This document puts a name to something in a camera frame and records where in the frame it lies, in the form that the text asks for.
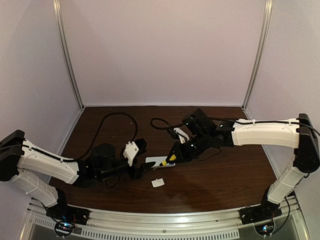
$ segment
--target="black cable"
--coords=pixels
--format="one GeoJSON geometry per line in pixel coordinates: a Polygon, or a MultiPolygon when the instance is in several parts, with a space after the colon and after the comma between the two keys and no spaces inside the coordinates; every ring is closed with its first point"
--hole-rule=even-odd
{"type": "MultiPolygon", "coordinates": [[[[184,125],[188,125],[189,123],[191,122],[194,122],[195,120],[215,120],[215,121],[228,121],[228,122],[232,122],[232,123],[236,123],[236,124],[240,124],[240,125],[251,125],[253,124],[252,121],[249,121],[249,122],[241,122],[241,121],[237,121],[237,120],[233,120],[233,119],[229,119],[229,118],[218,118],[218,117],[196,117],[196,118],[193,118],[193,119],[190,119],[189,121],[187,122],[183,122],[183,123],[180,123],[180,124],[177,124],[177,125],[170,125],[166,120],[162,119],[162,118],[158,118],[158,117],[155,117],[155,118],[152,118],[150,120],[150,125],[151,127],[153,127],[154,129],[156,130],[170,130],[172,128],[180,128],[184,125]],[[160,121],[160,122],[164,122],[166,123],[168,126],[164,126],[164,127],[160,127],[160,126],[156,126],[154,125],[154,121],[160,121]]],[[[312,131],[314,131],[316,134],[318,134],[320,136],[320,132],[315,129],[314,127],[312,126],[309,126],[307,124],[304,124],[304,123],[301,123],[301,122],[296,122],[296,121],[279,121],[279,120],[263,120],[263,121],[255,121],[254,122],[255,124],[294,124],[294,125],[299,125],[299,126],[304,126],[304,127],[307,127],[309,129],[311,129],[312,131]]]]}
{"type": "Polygon", "coordinates": [[[198,160],[199,162],[203,162],[203,161],[206,161],[206,160],[208,160],[208,159],[210,159],[210,158],[212,158],[212,157],[214,157],[214,156],[217,156],[217,155],[219,155],[220,153],[222,153],[222,149],[221,149],[221,148],[217,148],[217,149],[219,149],[219,152],[215,152],[214,154],[212,154],[211,156],[209,156],[209,157],[207,157],[207,158],[205,158],[205,159],[199,159],[199,158],[197,158],[197,160],[198,160]]]}
{"type": "Polygon", "coordinates": [[[188,138],[186,136],[183,136],[181,133],[176,132],[177,135],[179,135],[180,137],[184,138],[184,140],[187,142],[188,138]]]}
{"type": "Polygon", "coordinates": [[[29,146],[24,145],[24,144],[16,144],[16,145],[2,147],[2,148],[0,148],[0,151],[2,151],[4,149],[9,149],[9,148],[12,148],[12,147],[26,147],[26,148],[29,148],[29,146]]]}
{"type": "Polygon", "coordinates": [[[40,202],[40,203],[42,204],[45,212],[49,215],[49,217],[50,217],[53,221],[55,221],[56,223],[58,223],[58,221],[51,215],[51,213],[50,213],[50,211],[48,210],[48,208],[47,208],[42,202],[40,202]]]}
{"type": "Polygon", "coordinates": [[[118,183],[120,182],[120,179],[121,179],[121,173],[119,174],[119,177],[118,177],[117,181],[115,182],[115,184],[109,186],[108,180],[106,180],[106,181],[105,181],[105,185],[107,186],[107,188],[113,189],[115,186],[118,185],[118,183]]]}
{"type": "Polygon", "coordinates": [[[41,201],[40,201],[40,203],[42,204],[45,212],[46,212],[46,213],[49,215],[49,217],[55,222],[55,225],[54,225],[54,228],[53,228],[55,234],[57,234],[59,237],[68,237],[68,236],[72,233],[73,229],[76,228],[75,224],[74,224],[74,223],[70,223],[70,222],[68,222],[68,221],[66,221],[66,220],[62,220],[62,221],[56,220],[56,219],[51,215],[51,212],[48,210],[48,208],[47,208],[41,201]],[[57,227],[58,227],[58,226],[61,226],[61,225],[64,225],[64,224],[67,224],[67,225],[68,225],[67,227],[72,230],[72,231],[69,232],[68,234],[61,234],[60,232],[57,231],[57,227]]]}
{"type": "Polygon", "coordinates": [[[101,122],[100,122],[100,124],[99,124],[99,127],[98,127],[97,131],[95,132],[95,135],[94,135],[94,137],[93,137],[93,139],[92,139],[92,141],[91,141],[91,143],[90,143],[89,148],[85,151],[85,153],[84,153],[83,155],[81,155],[80,157],[74,159],[73,161],[76,162],[76,161],[78,161],[78,160],[83,159],[83,158],[90,152],[90,150],[92,149],[92,147],[93,147],[94,144],[95,144],[96,138],[97,138],[97,136],[98,136],[98,134],[99,134],[99,132],[100,132],[100,130],[101,130],[101,128],[102,128],[105,120],[106,120],[108,117],[111,117],[111,116],[114,116],[114,115],[123,115],[123,116],[126,116],[126,117],[128,117],[128,118],[130,118],[130,119],[132,120],[132,122],[134,123],[134,126],[135,126],[135,130],[134,130],[134,134],[133,134],[133,137],[132,137],[132,139],[131,139],[131,142],[135,140],[135,138],[136,138],[136,136],[137,136],[137,134],[138,134],[138,123],[137,123],[137,121],[135,120],[135,118],[134,118],[133,116],[131,116],[130,114],[126,113],[126,112],[113,112],[113,113],[110,113],[110,114],[108,114],[108,115],[105,115],[105,116],[102,118],[102,120],[101,120],[101,122]]]}
{"type": "Polygon", "coordinates": [[[168,121],[166,121],[165,119],[163,118],[159,118],[159,117],[154,117],[150,120],[150,125],[151,127],[153,127],[154,129],[157,129],[157,130],[170,130],[170,129],[174,129],[174,128],[180,128],[182,126],[185,126],[185,125],[188,125],[189,123],[192,123],[193,121],[196,121],[196,120],[215,120],[215,121],[229,121],[229,122],[233,122],[233,123],[236,123],[236,120],[232,120],[232,119],[229,119],[229,118],[219,118],[219,117],[195,117],[193,119],[190,119],[186,122],[182,122],[180,124],[177,124],[177,125],[171,125],[168,121]],[[168,126],[156,126],[154,125],[154,121],[160,121],[160,122],[163,122],[165,123],[166,125],[168,126]]]}
{"type": "Polygon", "coordinates": [[[277,232],[279,232],[279,231],[283,228],[283,226],[286,224],[286,222],[288,221],[288,218],[290,217],[290,211],[291,211],[290,204],[289,204],[289,202],[288,202],[288,200],[287,200],[287,197],[285,197],[284,199],[285,199],[285,201],[286,201],[286,204],[288,204],[288,208],[289,208],[289,210],[288,210],[288,215],[286,216],[286,218],[285,218],[284,222],[282,223],[282,225],[281,225],[277,230],[275,230],[274,232],[272,232],[272,235],[273,235],[273,234],[276,234],[277,232]]]}

